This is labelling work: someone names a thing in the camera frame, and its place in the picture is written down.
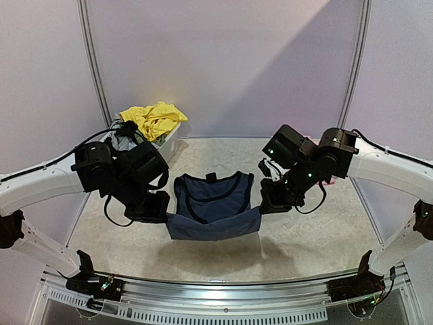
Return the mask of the blue garment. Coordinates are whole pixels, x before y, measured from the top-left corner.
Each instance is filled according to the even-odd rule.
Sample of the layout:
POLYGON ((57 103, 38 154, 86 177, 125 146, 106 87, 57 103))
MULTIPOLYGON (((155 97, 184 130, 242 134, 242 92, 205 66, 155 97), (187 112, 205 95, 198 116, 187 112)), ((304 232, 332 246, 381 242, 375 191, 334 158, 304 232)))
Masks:
POLYGON ((252 173, 224 178, 209 173, 204 179, 188 174, 174 181, 176 211, 166 228, 173 240, 219 241, 260 230, 262 215, 250 203, 252 173))

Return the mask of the pink patterned shorts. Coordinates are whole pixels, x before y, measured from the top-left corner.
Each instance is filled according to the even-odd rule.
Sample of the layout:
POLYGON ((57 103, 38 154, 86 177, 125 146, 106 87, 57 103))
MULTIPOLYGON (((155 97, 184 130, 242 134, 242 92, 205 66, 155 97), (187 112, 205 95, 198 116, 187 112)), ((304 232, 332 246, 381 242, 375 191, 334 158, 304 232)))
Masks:
POLYGON ((334 185, 336 183, 336 178, 331 176, 328 178, 323 178, 320 181, 318 181, 318 184, 322 184, 323 186, 328 186, 328 185, 334 185))

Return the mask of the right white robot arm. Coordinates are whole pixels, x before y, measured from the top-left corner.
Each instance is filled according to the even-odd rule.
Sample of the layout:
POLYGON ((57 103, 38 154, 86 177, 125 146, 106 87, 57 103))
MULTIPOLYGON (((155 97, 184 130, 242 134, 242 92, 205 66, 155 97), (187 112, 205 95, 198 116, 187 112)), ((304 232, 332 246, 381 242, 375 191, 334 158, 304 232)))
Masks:
POLYGON ((282 125, 263 152, 285 173, 264 178, 260 194, 262 214, 284 213, 304 205, 315 184, 331 178, 366 179, 415 196, 418 201, 406 224, 379 248, 365 254, 358 274, 350 280, 355 295, 364 295, 394 265, 432 240, 432 163, 389 150, 359 131, 327 129, 318 144, 289 125, 282 125))

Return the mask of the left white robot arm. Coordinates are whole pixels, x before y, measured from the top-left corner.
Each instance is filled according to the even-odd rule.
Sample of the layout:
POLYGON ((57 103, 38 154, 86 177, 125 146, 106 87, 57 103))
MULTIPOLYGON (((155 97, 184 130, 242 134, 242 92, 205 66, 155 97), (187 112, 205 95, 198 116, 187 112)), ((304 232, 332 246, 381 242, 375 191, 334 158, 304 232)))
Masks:
POLYGON ((56 242, 24 218, 22 209, 57 196, 98 191, 125 207, 130 223, 166 223, 168 165, 147 140, 127 151, 86 139, 62 156, 1 176, 1 248, 14 249, 57 270, 85 293, 101 284, 90 256, 56 242))

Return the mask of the white plastic laundry basket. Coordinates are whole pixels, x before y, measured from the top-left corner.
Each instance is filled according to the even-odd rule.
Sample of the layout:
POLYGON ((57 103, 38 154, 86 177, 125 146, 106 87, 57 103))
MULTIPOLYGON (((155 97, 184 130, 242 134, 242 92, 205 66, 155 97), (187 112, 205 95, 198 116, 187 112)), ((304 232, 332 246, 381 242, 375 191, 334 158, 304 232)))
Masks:
MULTIPOLYGON (((117 128, 119 128, 119 124, 121 124, 122 122, 125 122, 125 121, 123 121, 121 118, 115 118, 110 125, 111 131, 107 132, 100 139, 100 141, 104 142, 107 145, 112 147, 109 135, 111 133, 116 133, 117 128)), ((151 145, 153 145, 153 147, 155 147, 155 149, 157 149, 157 151, 159 151, 159 153, 162 155, 164 160, 166 162, 168 162, 174 156, 175 152, 177 151, 177 148, 179 147, 178 146, 178 128, 179 127, 180 127, 180 123, 178 123, 175 126, 175 128, 172 131, 170 131, 169 133, 159 136, 155 142, 151 142, 150 140, 148 140, 144 136, 144 134, 139 130, 139 128, 138 128, 138 131, 140 133, 142 133, 142 135, 145 138, 145 140, 143 142, 149 142, 151 145)))

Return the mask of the grey garment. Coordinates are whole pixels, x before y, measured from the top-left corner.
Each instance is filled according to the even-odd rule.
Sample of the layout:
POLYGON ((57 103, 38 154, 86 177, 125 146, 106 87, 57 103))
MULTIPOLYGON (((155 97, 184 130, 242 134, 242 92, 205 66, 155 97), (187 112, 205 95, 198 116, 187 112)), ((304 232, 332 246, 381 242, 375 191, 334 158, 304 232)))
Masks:
POLYGON ((129 151, 141 144, 145 138, 139 131, 134 132, 134 135, 117 135, 111 133, 109 135, 112 147, 117 151, 129 151))

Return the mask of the black garment in basket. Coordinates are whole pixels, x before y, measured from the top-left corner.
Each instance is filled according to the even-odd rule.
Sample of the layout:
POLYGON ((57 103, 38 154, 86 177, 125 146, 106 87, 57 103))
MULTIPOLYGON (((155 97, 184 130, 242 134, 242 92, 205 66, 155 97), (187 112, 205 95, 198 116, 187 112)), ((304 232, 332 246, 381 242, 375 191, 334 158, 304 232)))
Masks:
POLYGON ((116 130, 116 135, 133 137, 137 131, 138 126, 133 121, 126 121, 119 124, 119 128, 116 130))

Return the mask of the yellow garment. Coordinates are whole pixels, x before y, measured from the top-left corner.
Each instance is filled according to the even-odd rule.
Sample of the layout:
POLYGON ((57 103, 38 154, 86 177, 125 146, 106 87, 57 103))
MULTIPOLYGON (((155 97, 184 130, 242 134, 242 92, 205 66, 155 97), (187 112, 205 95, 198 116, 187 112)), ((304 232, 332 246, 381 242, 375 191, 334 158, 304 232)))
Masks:
POLYGON ((153 106, 132 106, 119 113, 124 122, 132 121, 144 137, 155 142, 160 136, 168 135, 179 123, 188 118, 174 104, 157 102, 153 106))

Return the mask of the aluminium front rail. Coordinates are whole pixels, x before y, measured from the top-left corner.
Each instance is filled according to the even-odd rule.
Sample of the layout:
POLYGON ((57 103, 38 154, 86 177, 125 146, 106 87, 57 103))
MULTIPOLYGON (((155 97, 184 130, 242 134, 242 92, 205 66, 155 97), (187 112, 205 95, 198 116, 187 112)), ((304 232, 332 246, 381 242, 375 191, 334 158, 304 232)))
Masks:
POLYGON ((88 296, 59 274, 41 276, 30 324, 424 324, 404 265, 386 281, 385 299, 353 315, 355 300, 334 301, 327 284, 353 270, 268 282, 170 282, 124 276, 119 301, 87 308, 88 296))

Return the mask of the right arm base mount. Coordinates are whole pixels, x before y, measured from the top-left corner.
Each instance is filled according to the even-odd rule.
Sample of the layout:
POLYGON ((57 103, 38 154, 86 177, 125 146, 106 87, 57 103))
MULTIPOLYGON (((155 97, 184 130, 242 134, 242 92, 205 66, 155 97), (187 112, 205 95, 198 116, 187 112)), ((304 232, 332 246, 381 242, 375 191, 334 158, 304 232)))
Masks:
POLYGON ((381 254, 374 255, 373 251, 369 250, 361 257, 357 273, 354 276, 330 280, 327 283, 327 293, 331 300, 336 302, 380 292, 379 297, 369 303, 371 306, 376 306, 390 294, 395 277, 395 265, 391 264, 391 260, 381 254), (388 291, 384 281, 387 267, 390 268, 391 280, 388 291))

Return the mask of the left aluminium frame post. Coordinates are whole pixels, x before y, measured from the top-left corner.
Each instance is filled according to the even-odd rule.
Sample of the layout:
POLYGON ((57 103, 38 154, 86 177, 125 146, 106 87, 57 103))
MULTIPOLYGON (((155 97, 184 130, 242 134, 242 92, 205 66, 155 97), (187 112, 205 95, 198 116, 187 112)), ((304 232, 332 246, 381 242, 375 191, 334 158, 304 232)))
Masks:
POLYGON ((105 126, 109 126, 112 119, 111 119, 110 109, 108 107, 108 101, 104 91, 104 85, 102 82, 101 73, 99 70, 99 64, 97 61, 97 54, 96 54, 95 44, 94 44, 92 30, 91 30, 91 19, 90 19, 88 1, 78 0, 77 5, 78 5, 78 16, 81 21, 83 42, 84 42, 85 51, 87 55, 87 61, 89 65, 91 79, 93 81, 93 86, 97 98, 97 103, 99 105, 99 109, 101 111, 101 115, 105 126))

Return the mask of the aluminium frame post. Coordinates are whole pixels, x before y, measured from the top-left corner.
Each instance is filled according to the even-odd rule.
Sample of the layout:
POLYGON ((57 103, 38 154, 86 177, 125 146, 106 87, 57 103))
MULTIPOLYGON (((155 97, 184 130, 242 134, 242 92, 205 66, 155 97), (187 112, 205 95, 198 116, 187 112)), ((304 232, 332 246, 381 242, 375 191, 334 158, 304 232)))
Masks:
POLYGON ((361 4, 362 6, 359 14, 359 22, 357 26, 357 33, 355 37, 355 45, 353 48, 353 55, 349 69, 348 81, 346 83, 344 96, 342 98, 342 106, 339 111, 336 123, 334 125, 335 127, 341 129, 345 127, 350 112, 350 106, 352 104, 352 99, 355 94, 357 81, 359 79, 363 52, 365 50, 367 33, 369 29, 369 19, 371 14, 372 1, 363 0, 361 4))
POLYGON ((97 103, 99 105, 99 109, 101 111, 101 115, 105 126, 109 126, 112 119, 111 119, 110 109, 108 107, 108 101, 104 91, 104 85, 102 82, 101 73, 99 70, 99 64, 97 61, 97 54, 96 54, 95 44, 94 44, 92 30, 91 30, 91 19, 90 19, 88 1, 78 0, 77 5, 78 5, 78 16, 81 21, 83 42, 84 42, 85 51, 87 55, 87 61, 89 65, 91 79, 93 81, 93 86, 97 98, 97 103))

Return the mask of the right aluminium frame post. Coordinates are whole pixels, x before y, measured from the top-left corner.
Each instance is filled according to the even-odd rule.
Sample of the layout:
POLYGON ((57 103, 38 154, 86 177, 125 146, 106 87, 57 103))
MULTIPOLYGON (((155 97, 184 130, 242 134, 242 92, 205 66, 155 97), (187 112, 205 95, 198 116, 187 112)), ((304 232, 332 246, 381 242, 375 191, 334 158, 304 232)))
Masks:
POLYGON ((357 81, 359 79, 363 52, 365 50, 367 33, 369 29, 369 19, 371 14, 372 1, 363 0, 361 4, 362 6, 359 14, 359 22, 357 26, 357 33, 355 37, 355 45, 353 48, 353 55, 349 69, 348 81, 346 83, 344 96, 342 98, 342 106, 339 111, 336 123, 334 125, 335 127, 341 129, 345 127, 350 112, 350 106, 352 104, 352 99, 355 94, 357 81))

